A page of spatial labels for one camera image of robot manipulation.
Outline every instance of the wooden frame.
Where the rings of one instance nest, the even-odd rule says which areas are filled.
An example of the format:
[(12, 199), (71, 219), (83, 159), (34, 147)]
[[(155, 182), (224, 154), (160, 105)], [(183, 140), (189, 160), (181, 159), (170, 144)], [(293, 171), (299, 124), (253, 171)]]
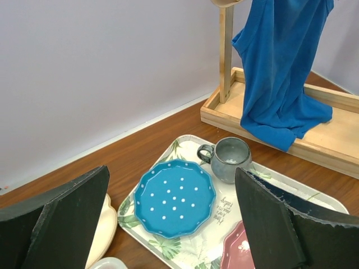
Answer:
[[(201, 120), (263, 143), (240, 126), (245, 89), (243, 69), (232, 68), (230, 85), (225, 103), (220, 102), (220, 86), (208, 98), (201, 108)], [(296, 139), (288, 153), (359, 179), (359, 97), (308, 84), (305, 91), (331, 105), (333, 119), (309, 130), (302, 140)]]

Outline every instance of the wooden table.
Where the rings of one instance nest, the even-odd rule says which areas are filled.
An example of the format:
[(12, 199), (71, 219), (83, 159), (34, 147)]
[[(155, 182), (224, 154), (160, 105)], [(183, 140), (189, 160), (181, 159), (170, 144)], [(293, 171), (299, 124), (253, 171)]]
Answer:
[[(323, 82), (317, 77), (313, 77), (310, 83), (335, 89), (333, 85)], [(111, 173), (108, 193), (112, 199), (112, 206), (117, 210), (140, 177), (178, 136), (192, 134), (213, 143), (223, 137), (233, 136), (229, 132), (200, 121), (199, 111), (202, 104), (203, 102), (196, 104), (34, 182), (0, 196), (0, 207), (6, 207), (47, 191), (96, 166), (107, 165)], [(251, 147), (255, 162), (333, 196), (348, 208), (350, 214), (359, 216), (359, 180), (259, 143), (250, 140), (246, 140), (246, 142)], [(129, 269), (167, 268), (120, 227), (117, 229), (106, 256), (118, 257)]]

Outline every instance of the wall baseboard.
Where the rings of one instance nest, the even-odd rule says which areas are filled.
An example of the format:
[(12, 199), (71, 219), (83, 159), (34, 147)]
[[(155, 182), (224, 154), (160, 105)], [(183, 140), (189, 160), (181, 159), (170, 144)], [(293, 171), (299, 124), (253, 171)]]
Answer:
[(86, 150), (86, 151), (84, 151), (84, 152), (82, 152), (80, 154), (77, 154), (76, 156), (74, 156), (72, 158), (69, 158), (69, 159), (67, 159), (67, 160), (65, 160), (65, 161), (63, 161), (63, 162), (61, 162), (61, 163), (59, 163), (57, 165), (54, 165), (54, 166), (52, 166), (52, 167), (50, 167), (50, 168), (48, 168), (46, 170), (43, 170), (40, 173), (38, 173), (37, 175), (34, 175), (31, 178), (28, 178), (27, 180), (23, 180), (23, 181), (15, 183), (13, 185), (6, 186), (6, 188), (2, 188), (0, 190), (0, 196), (4, 195), (5, 193), (8, 193), (8, 192), (10, 192), (10, 191), (12, 191), (12, 190), (14, 190), (16, 188), (19, 188), (19, 187), (21, 187), (21, 186), (23, 186), (23, 185), (25, 185), (25, 184), (27, 184), (29, 182), (32, 182), (32, 181), (34, 181), (34, 180), (36, 180), (36, 179), (38, 179), (38, 178), (40, 178), (40, 177), (42, 177), (44, 175), (47, 175), (47, 174), (51, 173), (52, 171), (55, 171), (55, 170), (65, 166), (65, 165), (68, 165), (68, 164), (70, 164), (70, 163), (72, 163), (72, 162), (74, 162), (74, 161), (76, 161), (76, 160), (78, 160), (78, 159), (80, 159), (82, 157), (85, 157), (85, 156), (87, 156), (87, 155), (89, 155), (89, 154), (91, 154), (91, 153), (93, 153), (95, 151), (98, 151), (98, 150), (100, 150), (100, 149), (102, 149), (102, 148), (104, 148), (104, 147), (106, 147), (106, 146), (108, 146), (108, 145), (110, 145), (112, 143), (115, 143), (118, 140), (121, 140), (126, 136), (129, 136), (129, 135), (131, 135), (131, 134), (133, 134), (135, 132), (138, 132), (138, 131), (140, 131), (140, 130), (142, 130), (142, 129), (144, 129), (144, 128), (152, 125), (152, 124), (155, 124), (156, 122), (159, 122), (160, 120), (168, 118), (168, 117), (170, 117), (170, 116), (172, 116), (172, 115), (174, 115), (174, 114), (176, 114), (176, 113), (178, 113), (178, 112), (180, 112), (180, 111), (182, 111), (182, 110), (184, 110), (186, 108), (189, 108), (190, 106), (193, 106), (193, 105), (195, 105), (195, 104), (197, 104), (197, 103), (199, 103), (201, 101), (204, 101), (204, 100), (208, 99), (211, 94), (212, 94), (212, 92), (210, 92), (210, 93), (208, 93), (206, 95), (203, 95), (203, 96), (201, 96), (201, 97), (199, 97), (199, 98), (197, 98), (197, 99), (195, 99), (195, 100), (193, 100), (191, 102), (188, 102), (187, 104), (181, 105), (180, 107), (178, 107), (176, 109), (173, 109), (173, 110), (171, 110), (169, 112), (166, 112), (166, 113), (164, 113), (164, 114), (162, 114), (162, 115), (160, 115), (160, 116), (158, 116), (158, 117), (156, 117), (156, 118), (154, 118), (152, 120), (149, 120), (149, 121), (147, 121), (147, 122), (133, 128), (133, 129), (127, 131), (127, 132), (119, 134), (118, 136), (115, 136), (115, 137), (111, 138), (110, 140), (107, 140), (107, 141), (105, 141), (105, 142), (103, 142), (103, 143), (101, 143), (101, 144), (99, 144), (97, 146), (94, 146), (94, 147), (92, 147), (92, 148), (90, 148), (90, 149), (88, 149), (88, 150)]

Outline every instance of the blue polka dot plate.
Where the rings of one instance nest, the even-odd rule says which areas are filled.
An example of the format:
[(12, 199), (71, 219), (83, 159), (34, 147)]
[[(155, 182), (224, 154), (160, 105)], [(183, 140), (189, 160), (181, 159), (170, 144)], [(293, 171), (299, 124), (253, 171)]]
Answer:
[(176, 238), (194, 233), (209, 219), (215, 198), (210, 174), (197, 163), (175, 159), (141, 177), (135, 216), (149, 233)]

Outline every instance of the pink plate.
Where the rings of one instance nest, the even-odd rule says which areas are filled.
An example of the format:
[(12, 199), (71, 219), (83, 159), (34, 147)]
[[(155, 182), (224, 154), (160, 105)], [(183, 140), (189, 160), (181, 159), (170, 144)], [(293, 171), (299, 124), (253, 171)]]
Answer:
[(221, 269), (255, 269), (243, 221), (225, 238)]

